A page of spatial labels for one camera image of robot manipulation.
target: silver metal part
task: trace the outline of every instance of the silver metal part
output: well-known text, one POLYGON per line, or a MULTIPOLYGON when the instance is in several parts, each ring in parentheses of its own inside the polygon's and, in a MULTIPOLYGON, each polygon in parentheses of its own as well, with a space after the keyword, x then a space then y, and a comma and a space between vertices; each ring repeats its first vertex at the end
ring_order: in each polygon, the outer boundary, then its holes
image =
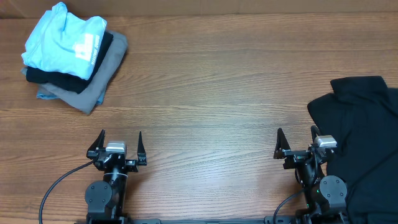
POLYGON ((124 155, 126 155, 126 143, 124 143, 124 141, 109 141, 108 145, 105 148, 105 151, 123 153, 124 155))
POLYGON ((318 147, 337 147, 337 142, 333 136, 317 136, 314 143, 318 144, 318 147))

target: wood grain surface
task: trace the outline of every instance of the wood grain surface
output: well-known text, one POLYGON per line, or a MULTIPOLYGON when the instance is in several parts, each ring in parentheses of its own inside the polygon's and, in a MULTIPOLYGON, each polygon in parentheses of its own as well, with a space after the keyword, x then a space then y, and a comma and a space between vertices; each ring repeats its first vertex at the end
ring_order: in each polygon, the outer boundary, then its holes
MULTIPOLYGON (((272 159, 276 131, 294 149, 311 141, 307 103, 334 78, 382 75, 398 87, 398 14, 112 17, 129 50, 103 105, 87 116, 35 98, 19 73, 37 19, 0 20, 0 223, 37 223, 51 184, 88 162, 101 129, 148 166, 129 177, 133 218, 262 218, 300 188, 272 159)), ((85 218, 94 167, 50 194, 45 223, 85 218)), ((302 198, 281 214, 304 207, 302 198)))

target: light blue cloth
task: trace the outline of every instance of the light blue cloth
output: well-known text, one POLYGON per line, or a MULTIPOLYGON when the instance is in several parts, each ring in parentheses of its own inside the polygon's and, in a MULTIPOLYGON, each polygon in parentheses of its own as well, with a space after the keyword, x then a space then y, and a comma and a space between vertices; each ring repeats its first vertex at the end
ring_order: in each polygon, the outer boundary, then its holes
POLYGON ((62 72, 88 80, 106 28, 99 16, 87 21, 68 12, 64 3, 46 11, 30 34, 24 64, 45 72, 62 72))
MULTIPOLYGON (((104 90, 101 95, 99 96, 96 105, 102 105, 104 102, 105 98, 105 91, 104 90)), ((59 99, 55 94, 43 89, 42 87, 39 86, 39 89, 37 90, 36 98, 38 99, 43 99, 43 100, 54 100, 54 99, 59 99)))

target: black fabric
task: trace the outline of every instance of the black fabric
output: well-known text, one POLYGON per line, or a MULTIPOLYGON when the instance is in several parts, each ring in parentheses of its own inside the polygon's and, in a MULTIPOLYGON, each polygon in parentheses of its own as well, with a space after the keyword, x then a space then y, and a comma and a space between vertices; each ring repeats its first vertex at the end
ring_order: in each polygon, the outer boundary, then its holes
POLYGON ((328 175, 346 181, 351 223, 398 223, 398 90, 382 77, 332 80, 334 93, 308 104, 338 143, 328 175))
POLYGON ((28 82, 34 83, 52 83, 64 90, 74 91, 76 93, 81 93, 85 88, 87 88, 88 84, 90 84, 94 75, 97 73, 102 61, 105 58, 106 52, 109 49, 113 40, 113 35, 105 32, 101 41, 101 45, 99 47, 99 51, 97 54, 97 59, 94 65, 93 73, 88 80, 84 80, 74 75, 60 73, 60 72, 45 72, 38 68, 27 67, 26 71, 26 80, 28 82))

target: black cloth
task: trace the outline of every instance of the black cloth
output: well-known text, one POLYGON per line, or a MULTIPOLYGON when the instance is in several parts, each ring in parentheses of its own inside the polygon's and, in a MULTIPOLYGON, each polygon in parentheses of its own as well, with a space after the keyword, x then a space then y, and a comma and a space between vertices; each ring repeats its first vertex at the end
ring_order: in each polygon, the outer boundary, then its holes
POLYGON ((91 74, 91 77, 88 80, 84 80, 80 77, 61 72, 45 72, 38 68, 32 68, 32 67, 27 67, 26 80, 28 82, 34 82, 39 84, 49 82, 57 87, 63 88, 64 90, 81 93, 85 88, 87 88, 88 84, 90 84, 94 75, 97 73, 102 61, 105 58, 109 46, 112 43, 112 40, 113 40, 113 35, 108 32, 105 32, 101 41, 101 45, 99 47, 93 73, 91 74))
POLYGON ((334 93, 308 104, 338 143, 328 175, 346 181, 351 223, 398 223, 398 90, 382 77, 332 80, 334 93))

